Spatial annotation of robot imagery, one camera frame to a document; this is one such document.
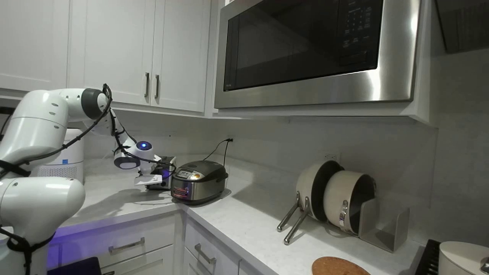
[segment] microwave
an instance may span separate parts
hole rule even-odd
[[[422,0],[234,0],[215,108],[413,100]]]

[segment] electrical outlet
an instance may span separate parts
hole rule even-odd
[[[340,153],[326,153],[326,154],[324,154],[324,159],[326,161],[328,161],[328,160],[334,160],[335,162],[339,163],[339,161],[340,161]]]

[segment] cork trivet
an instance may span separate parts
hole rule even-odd
[[[321,257],[312,263],[312,275],[370,275],[370,273],[345,259]]]

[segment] white marble countertop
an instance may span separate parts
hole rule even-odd
[[[415,258],[422,254],[423,247],[411,241],[392,254],[310,217],[285,246],[283,239],[299,211],[283,232],[276,227],[292,206],[294,194],[276,184],[244,179],[243,167],[250,164],[242,161],[228,158],[227,190],[202,206],[175,204],[169,192],[135,187],[134,172],[109,167],[109,160],[93,161],[98,164],[86,164],[92,165],[92,175],[86,177],[85,203],[57,230],[56,237],[182,209],[264,275],[310,275],[312,263],[323,256],[350,260],[372,275],[410,275],[417,267]]]

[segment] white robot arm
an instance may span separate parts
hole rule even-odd
[[[15,109],[0,143],[0,233],[10,237],[8,245],[0,241],[0,274],[22,275],[32,270],[33,275],[44,275],[47,246],[42,245],[83,205],[85,190],[77,180],[26,178],[34,167],[54,160],[67,147],[63,141],[68,122],[82,121],[94,134],[114,136],[118,144],[114,164],[121,169],[138,167],[136,183],[161,180],[161,175],[151,175],[161,158],[153,154],[150,143],[136,142],[126,133],[110,102],[110,88],[104,85],[104,92],[32,91]],[[12,226],[14,234],[2,226]]]

